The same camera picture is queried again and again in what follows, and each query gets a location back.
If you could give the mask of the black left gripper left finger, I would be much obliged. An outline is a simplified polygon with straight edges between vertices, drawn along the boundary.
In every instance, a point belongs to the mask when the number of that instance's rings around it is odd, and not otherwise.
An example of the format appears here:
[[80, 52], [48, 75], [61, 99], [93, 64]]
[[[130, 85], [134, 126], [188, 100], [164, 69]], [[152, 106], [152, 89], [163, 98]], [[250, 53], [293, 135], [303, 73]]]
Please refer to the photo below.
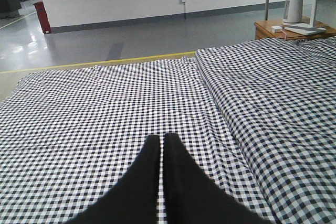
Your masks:
[[160, 139], [146, 137], [127, 172], [96, 203], [67, 223], [156, 223]]

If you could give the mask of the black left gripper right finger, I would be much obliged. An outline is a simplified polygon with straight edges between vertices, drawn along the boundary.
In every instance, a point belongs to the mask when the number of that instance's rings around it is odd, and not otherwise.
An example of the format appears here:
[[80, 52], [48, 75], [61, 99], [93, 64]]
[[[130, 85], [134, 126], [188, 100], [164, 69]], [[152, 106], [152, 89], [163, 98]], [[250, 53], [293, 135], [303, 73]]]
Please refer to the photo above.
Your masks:
[[164, 136], [163, 187], [168, 223], [269, 223], [220, 190], [179, 136]]

